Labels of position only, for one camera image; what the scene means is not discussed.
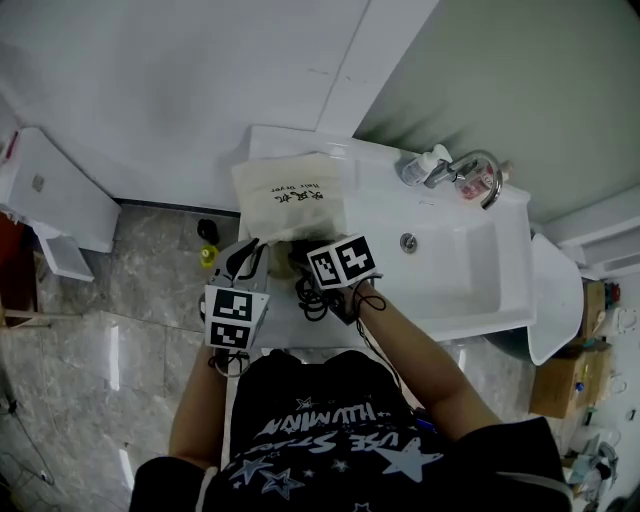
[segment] black t-shirt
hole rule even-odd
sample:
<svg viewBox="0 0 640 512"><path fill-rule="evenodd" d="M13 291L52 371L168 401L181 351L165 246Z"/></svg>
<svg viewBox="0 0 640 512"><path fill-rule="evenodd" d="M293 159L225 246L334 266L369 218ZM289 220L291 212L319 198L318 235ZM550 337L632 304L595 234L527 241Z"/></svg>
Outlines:
<svg viewBox="0 0 640 512"><path fill-rule="evenodd" d="M231 461L208 473L154 459L136 474L130 510L571 510L545 419L447 442L357 352L323 365L279 351L256 361L238 384Z"/></svg>

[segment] star print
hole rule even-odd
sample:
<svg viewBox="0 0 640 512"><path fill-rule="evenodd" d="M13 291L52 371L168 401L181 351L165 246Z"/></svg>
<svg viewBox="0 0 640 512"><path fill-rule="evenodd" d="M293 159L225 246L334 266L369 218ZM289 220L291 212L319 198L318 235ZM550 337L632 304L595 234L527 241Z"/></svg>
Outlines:
<svg viewBox="0 0 640 512"><path fill-rule="evenodd" d="M256 473L256 471L262 468L270 468L271 466L273 466L273 464L264 462L265 458L266 457L260 457L256 460L243 460L242 467L233 475L231 475L231 478L229 478L229 480L233 480L234 478L242 475L244 476L244 485L249 485L249 482L251 482L251 479L253 478L253 475Z"/></svg>
<svg viewBox="0 0 640 512"><path fill-rule="evenodd" d="M442 458L441 453L420 452L419 437L414 437L400 452L388 448L374 448L373 450L391 463L382 472L383 475L402 472L417 483L422 482L422 466Z"/></svg>
<svg viewBox="0 0 640 512"><path fill-rule="evenodd" d="M333 466L331 466L331 469L337 469L340 473L344 473L349 469L349 466L347 466L347 463L343 460L333 459Z"/></svg>
<svg viewBox="0 0 640 512"><path fill-rule="evenodd" d="M298 408L296 409L296 411L299 411L301 409L311 409L314 405L317 405L311 401L311 397L307 398L306 400L300 400L299 398L296 398L296 400L298 401Z"/></svg>
<svg viewBox="0 0 640 512"><path fill-rule="evenodd" d="M260 471L260 474L267 479L267 483L262 487L262 494L269 491L276 491L285 500L289 501L289 491L291 489L304 487L302 482L298 482L289 476L291 474L291 468L285 469L279 475L274 475L269 471Z"/></svg>

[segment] washbasin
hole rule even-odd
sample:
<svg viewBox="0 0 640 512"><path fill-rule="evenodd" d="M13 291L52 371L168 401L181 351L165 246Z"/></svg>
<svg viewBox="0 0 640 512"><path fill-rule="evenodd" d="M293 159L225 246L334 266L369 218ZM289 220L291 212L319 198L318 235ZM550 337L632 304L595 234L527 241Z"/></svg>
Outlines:
<svg viewBox="0 0 640 512"><path fill-rule="evenodd" d="M452 183L408 187L396 174L414 155L349 138L253 127L250 159L320 152L335 159L346 227L363 234L378 270L378 289L436 341L473 336L535 321L533 263L526 192L505 186L488 210L458 197ZM413 236L412 250L401 246ZM248 238L240 218L239 238ZM297 279L269 278L269 310L256 347L362 347L353 326L334 315L321 326L305 319Z"/></svg>
<svg viewBox="0 0 640 512"><path fill-rule="evenodd" d="M347 227L365 235L384 278L378 289L411 320L490 313L500 307L498 240L484 210L433 197L346 199ZM403 235L413 236L405 252Z"/></svg>

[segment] gray wall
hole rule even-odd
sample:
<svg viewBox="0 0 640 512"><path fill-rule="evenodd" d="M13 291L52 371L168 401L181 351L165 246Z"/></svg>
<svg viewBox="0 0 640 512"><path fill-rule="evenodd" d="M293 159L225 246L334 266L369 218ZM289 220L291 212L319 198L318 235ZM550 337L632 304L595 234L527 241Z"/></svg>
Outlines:
<svg viewBox="0 0 640 512"><path fill-rule="evenodd" d="M640 183L640 18L626 0L440 0L356 137L511 159L545 222Z"/></svg>

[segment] chrome faucet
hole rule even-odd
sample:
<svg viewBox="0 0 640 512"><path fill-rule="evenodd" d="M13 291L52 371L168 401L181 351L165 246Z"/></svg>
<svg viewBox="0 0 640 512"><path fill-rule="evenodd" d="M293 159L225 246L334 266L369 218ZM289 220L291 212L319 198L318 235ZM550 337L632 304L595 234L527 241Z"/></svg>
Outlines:
<svg viewBox="0 0 640 512"><path fill-rule="evenodd" d="M488 151L476 149L451 163L441 161L441 163L431 171L431 174L429 174L424 181L424 184L428 188L436 188L443 181L453 182L456 180L465 180L469 173L478 168L478 162L480 160L487 162L493 169L493 184L491 185L491 190L489 191L489 195L480 203L482 208L486 210L496 202L502 191L502 171L500 170L500 164L498 164L496 158Z"/></svg>

